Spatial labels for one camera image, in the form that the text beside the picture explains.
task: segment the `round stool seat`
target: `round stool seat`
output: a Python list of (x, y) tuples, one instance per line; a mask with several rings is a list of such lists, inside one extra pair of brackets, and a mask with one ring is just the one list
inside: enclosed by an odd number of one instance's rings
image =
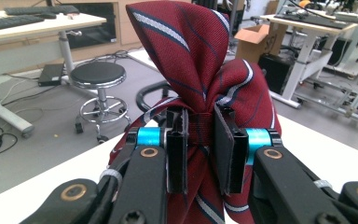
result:
[(126, 79), (126, 70), (116, 63), (95, 62), (78, 66), (71, 72), (74, 85), (86, 89), (116, 86)]

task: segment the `desk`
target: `desk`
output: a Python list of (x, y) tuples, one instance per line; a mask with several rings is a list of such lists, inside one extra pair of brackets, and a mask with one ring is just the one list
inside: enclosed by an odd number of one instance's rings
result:
[[(317, 176), (341, 191), (348, 181), (358, 181), (358, 150), (279, 116), (283, 144)], [(115, 137), (41, 175), (0, 194), (0, 223), (19, 223), (30, 216), (60, 184), (76, 178), (99, 181)]]
[[(296, 28), (301, 28), (302, 31), (307, 34), (305, 44), (298, 55), (295, 66), (293, 67), (292, 72), (287, 80), (282, 95), (277, 94), (275, 92), (271, 92), (271, 95), (274, 99), (277, 99), (292, 107), (299, 108), (300, 104), (298, 102), (292, 101), (292, 97), (293, 94), (295, 93), (297, 84), (315, 73), (317, 73), (316, 77), (318, 77), (322, 69), (327, 65), (328, 60), (330, 59), (330, 56), (332, 54), (332, 48), (337, 40), (337, 37), (353, 29), (357, 25), (351, 24), (346, 28), (339, 30), (339, 29), (324, 27), (320, 25), (308, 24), (305, 22), (278, 19), (278, 18), (274, 18), (274, 16), (275, 15), (267, 15), (267, 16), (261, 16), (260, 18), (266, 21), (271, 21), (279, 24), (293, 26)], [(318, 59), (309, 63), (313, 46), (316, 42), (317, 37), (326, 34), (328, 34), (329, 37), (326, 40), (326, 43), (324, 44), (324, 49), (320, 53), (320, 56), (316, 56)]]
[[(0, 11), (0, 16), (6, 16), (5, 12)], [(56, 41), (0, 51), (0, 74), (39, 63), (50, 62), (63, 57), (66, 71), (69, 75), (74, 66), (65, 31), (99, 25), (102, 22), (105, 22), (104, 18), (87, 14), (74, 16), (72, 20), (67, 16), (59, 15), (55, 20), (44, 20), (43, 22), (0, 30), (0, 41), (41, 36), (51, 33), (59, 34)], [(18, 129), (24, 136), (28, 136), (34, 129), (31, 123), (7, 110), (1, 104), (0, 118)]]

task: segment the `striped tie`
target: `striped tie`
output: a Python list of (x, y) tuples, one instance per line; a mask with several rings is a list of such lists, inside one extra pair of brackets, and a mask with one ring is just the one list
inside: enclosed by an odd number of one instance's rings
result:
[[(127, 5), (131, 23), (159, 72), (178, 97), (162, 99), (133, 122), (144, 126), (170, 106), (189, 113), (188, 194), (171, 194), (168, 223), (224, 223), (224, 208), (235, 221), (253, 223), (247, 205), (252, 167), (242, 194), (222, 196), (213, 165), (213, 105), (236, 111), (240, 128), (281, 132), (269, 88), (256, 63), (235, 59), (223, 64), (228, 45), (228, 17), (197, 5), (149, 1)], [(121, 148), (125, 137), (115, 148)], [(109, 164), (117, 150), (110, 155)]]

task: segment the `gray floor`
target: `gray floor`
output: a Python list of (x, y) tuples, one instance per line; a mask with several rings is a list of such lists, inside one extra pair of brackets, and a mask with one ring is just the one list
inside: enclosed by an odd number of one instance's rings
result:
[[(117, 60), (117, 63), (127, 70), (127, 79), (119, 86), (109, 89), (108, 94), (125, 100), (129, 104), (129, 115), (134, 120), (142, 114), (135, 104), (136, 92), (144, 86), (162, 80), (163, 77), (132, 59)], [(38, 74), (31, 74), (28, 77), (38, 77)], [(358, 88), (358, 77), (355, 80), (349, 80), (326, 72), (323, 72), (323, 77), (338, 85)], [(14, 86), (4, 103), (50, 88), (38, 87), (35, 80), (29, 79), (1, 76), (0, 81), (2, 80), (4, 81), (0, 84), (0, 98), (5, 97)], [(331, 94), (336, 94), (325, 93), (325, 88), (314, 90), (308, 84), (300, 88), (310, 94), (316, 92), (326, 99), (330, 98)], [(35, 130), (32, 136), (23, 138), (18, 131), (0, 120), (0, 127), (4, 128), (5, 133), (13, 133), (18, 138), (18, 142), (11, 149), (0, 154), (0, 193), (97, 146), (94, 125), (85, 123), (85, 132), (75, 133), (75, 117), (78, 109), (91, 96), (90, 93), (85, 93), (75, 87), (61, 85), (31, 99), (7, 106), (12, 111), (19, 111), (18, 114), (21, 117), (33, 123)], [(152, 104), (159, 96), (159, 94), (150, 95), (147, 97), (147, 102)], [(358, 149), (358, 121), (347, 119), (312, 103), (303, 104), (301, 109), (294, 109), (279, 102), (275, 104), (280, 115)], [(104, 125), (102, 131), (111, 138), (122, 133), (126, 125), (126, 121), (122, 120), (115, 125)], [(13, 143), (15, 143), (14, 138), (5, 135), (2, 148), (7, 148)], [(333, 160), (339, 160), (339, 157), (332, 158)]]

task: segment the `stool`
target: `stool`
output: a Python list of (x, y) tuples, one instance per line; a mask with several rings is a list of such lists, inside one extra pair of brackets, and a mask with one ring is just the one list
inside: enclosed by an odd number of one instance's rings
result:
[[(100, 144), (108, 140), (106, 136), (101, 135), (101, 124), (125, 118), (129, 123), (128, 126), (130, 126), (131, 119), (127, 116), (127, 104), (117, 97), (106, 96), (105, 92), (106, 88), (116, 86), (125, 79), (125, 69), (116, 63), (86, 63), (71, 72), (73, 85), (82, 89), (98, 91), (98, 97), (88, 100), (80, 107), (79, 116), (76, 118), (77, 133), (83, 133), (79, 117), (88, 122), (96, 123), (97, 140)], [(91, 103), (94, 103), (92, 109), (88, 106)]]

